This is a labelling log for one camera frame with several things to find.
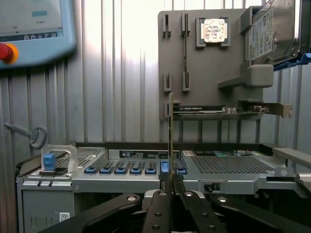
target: barcode label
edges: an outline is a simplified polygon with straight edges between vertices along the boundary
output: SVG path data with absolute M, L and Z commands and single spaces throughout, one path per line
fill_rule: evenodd
M 185 156 L 193 156 L 193 153 L 191 150 L 183 150 L 183 153 Z
M 70 218 L 70 213 L 59 213 L 59 222 L 65 221 Z

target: hard drive label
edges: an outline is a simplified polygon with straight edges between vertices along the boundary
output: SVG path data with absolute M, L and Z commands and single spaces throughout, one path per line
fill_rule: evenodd
M 272 30 L 273 10 L 268 11 L 259 18 L 250 28 L 249 34 L 249 60 L 255 60 L 273 49 Z
M 120 150 L 120 159 L 167 159 L 167 151 L 156 150 Z M 173 152 L 173 159 L 179 159 L 179 151 Z

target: gray handle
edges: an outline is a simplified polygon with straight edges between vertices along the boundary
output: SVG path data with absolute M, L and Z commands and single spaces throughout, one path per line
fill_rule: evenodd
M 44 170 L 43 155 L 51 151 L 66 151 L 69 154 L 68 173 L 78 170 L 78 149 L 72 145 L 46 145 L 41 149 L 41 167 Z

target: ventilation grille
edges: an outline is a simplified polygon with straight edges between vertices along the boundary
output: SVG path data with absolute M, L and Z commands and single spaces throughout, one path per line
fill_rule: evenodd
M 177 169 L 177 168 L 179 168 L 178 163 L 174 162 L 173 163 L 173 169 Z
M 156 162 L 149 162 L 149 169 L 156 169 Z
M 113 162 L 107 162 L 103 167 L 104 168 L 111 168 L 113 165 Z
M 134 167 L 134 164 L 135 164 L 135 161 L 128 162 L 127 168 L 131 170 Z
M 254 157 L 192 157 L 200 173 L 268 173 L 274 168 Z
M 139 162 L 139 163 L 138 163 L 138 168 L 139 168 L 140 170 L 144 170 L 144 169 L 145 169 L 145 166 L 146 166 L 146 163 L 144 163 L 144 162 Z
M 78 149 L 78 166 L 85 166 L 89 161 L 93 160 L 102 152 L 102 150 L 98 149 Z M 69 154 L 56 159 L 56 167 L 67 168 L 68 164 Z
M 115 168 L 123 167 L 124 161 L 118 161 Z

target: touchscreen display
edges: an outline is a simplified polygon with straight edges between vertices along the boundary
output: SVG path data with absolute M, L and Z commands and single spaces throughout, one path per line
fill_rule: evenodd
M 60 0 L 0 0 L 0 42 L 61 36 Z

